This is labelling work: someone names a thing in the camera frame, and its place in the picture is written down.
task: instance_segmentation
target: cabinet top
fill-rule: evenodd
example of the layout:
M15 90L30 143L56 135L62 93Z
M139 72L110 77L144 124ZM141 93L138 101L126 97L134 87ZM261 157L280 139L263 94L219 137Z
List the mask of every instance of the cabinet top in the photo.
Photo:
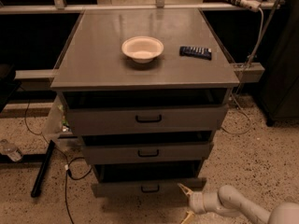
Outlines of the cabinet top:
M164 52L139 64L121 51L134 36L151 36ZM212 60L179 56L180 46L212 49ZM196 8L85 11L51 84L55 91L232 88L231 65Z

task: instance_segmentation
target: robotic hand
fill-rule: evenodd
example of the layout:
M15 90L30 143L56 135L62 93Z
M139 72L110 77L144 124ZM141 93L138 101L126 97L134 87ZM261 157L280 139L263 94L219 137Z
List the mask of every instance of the robotic hand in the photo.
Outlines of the robotic hand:
M194 216L208 212L223 217L237 217L243 214L253 224L299 224L299 204L282 203L272 213L245 198L233 186L222 186L217 192L192 191L178 184L189 200L191 211L181 224L189 224Z

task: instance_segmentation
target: bowl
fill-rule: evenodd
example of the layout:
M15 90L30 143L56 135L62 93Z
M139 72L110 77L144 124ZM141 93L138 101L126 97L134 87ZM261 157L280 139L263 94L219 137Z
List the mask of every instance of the bowl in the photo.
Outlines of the bowl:
M121 49L133 61L137 63L149 63L163 52L164 46L156 38L136 36L123 42Z

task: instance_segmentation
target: black remote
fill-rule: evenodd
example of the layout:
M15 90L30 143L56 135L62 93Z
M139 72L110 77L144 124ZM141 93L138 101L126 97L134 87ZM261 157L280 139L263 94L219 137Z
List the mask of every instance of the black remote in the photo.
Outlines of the black remote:
M179 48L179 55L212 60L212 49L183 46Z

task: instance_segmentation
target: concrete floor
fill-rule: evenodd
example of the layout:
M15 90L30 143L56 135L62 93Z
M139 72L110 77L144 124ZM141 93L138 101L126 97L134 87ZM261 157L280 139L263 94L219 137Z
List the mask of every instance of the concrete floor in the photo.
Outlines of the concrete floor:
M207 179L205 191L230 184L246 197L272 210L287 201L299 203L299 121L265 125L262 111L250 96L240 99L252 127L245 134L217 131L214 148L201 170ZM47 121L52 103L32 103L27 122L32 131L40 133ZM24 124L27 104L7 105L0 114L0 139L14 142L23 153L43 153L47 144L41 136L28 132ZM223 123L231 132L247 128L247 119L232 107ZM79 148L58 144L70 160L81 156ZM39 164L0 164L0 223L71 223L64 202L64 156L54 150L50 168L39 198L31 198ZM72 166L73 176L84 174L85 161ZM139 224L179 223L187 210L186 201L171 201L164 195L115 195L95 197L93 173L80 181L68 180L67 196L74 223ZM246 224L244 217L224 218L214 214L196 217L201 224Z

